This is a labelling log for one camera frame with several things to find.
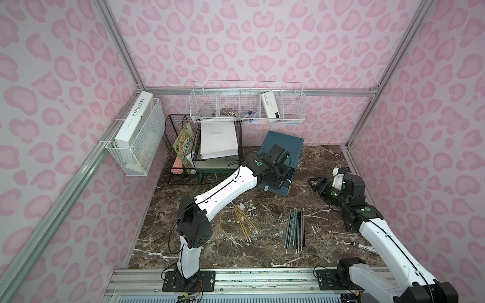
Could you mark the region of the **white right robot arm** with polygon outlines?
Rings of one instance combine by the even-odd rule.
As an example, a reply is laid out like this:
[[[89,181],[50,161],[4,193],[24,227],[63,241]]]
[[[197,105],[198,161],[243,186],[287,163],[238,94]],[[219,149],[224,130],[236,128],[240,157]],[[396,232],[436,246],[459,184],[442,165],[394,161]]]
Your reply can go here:
[[[360,176],[336,169],[332,179],[310,178],[308,184],[326,203],[341,208],[346,224],[373,246],[396,281],[391,284],[361,258],[344,258],[335,274],[339,284],[356,286],[378,302],[458,302],[455,288],[426,270],[395,236],[383,215],[367,203]]]

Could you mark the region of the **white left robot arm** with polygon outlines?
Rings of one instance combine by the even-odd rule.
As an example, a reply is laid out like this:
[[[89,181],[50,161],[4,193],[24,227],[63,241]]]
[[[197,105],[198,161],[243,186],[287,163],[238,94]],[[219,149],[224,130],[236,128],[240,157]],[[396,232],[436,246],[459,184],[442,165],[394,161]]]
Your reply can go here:
[[[289,179],[286,162],[290,152],[275,144],[269,152],[247,158],[236,171],[214,188],[196,197],[184,196],[179,202],[175,226],[179,234],[180,252],[176,273],[185,281],[194,280],[200,271],[202,247],[210,240],[211,221],[217,214],[257,185],[278,190]]]

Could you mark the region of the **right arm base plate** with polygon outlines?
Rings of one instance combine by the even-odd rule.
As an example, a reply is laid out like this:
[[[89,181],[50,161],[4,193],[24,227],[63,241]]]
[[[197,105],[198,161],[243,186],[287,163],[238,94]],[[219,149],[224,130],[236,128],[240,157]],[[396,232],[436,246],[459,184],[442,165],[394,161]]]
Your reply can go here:
[[[328,270],[328,269],[317,269],[313,270],[313,275],[317,279],[318,287],[321,291],[347,291],[352,292],[352,290],[345,285],[343,282],[340,282],[337,279],[337,270]]]

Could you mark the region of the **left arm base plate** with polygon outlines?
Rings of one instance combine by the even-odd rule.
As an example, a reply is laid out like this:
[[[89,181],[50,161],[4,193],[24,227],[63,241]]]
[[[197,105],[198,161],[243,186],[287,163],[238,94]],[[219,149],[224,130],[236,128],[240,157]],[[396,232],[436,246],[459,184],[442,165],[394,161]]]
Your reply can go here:
[[[215,271],[203,270],[186,279],[179,271],[166,272],[163,278],[163,292],[213,292],[215,289]]]

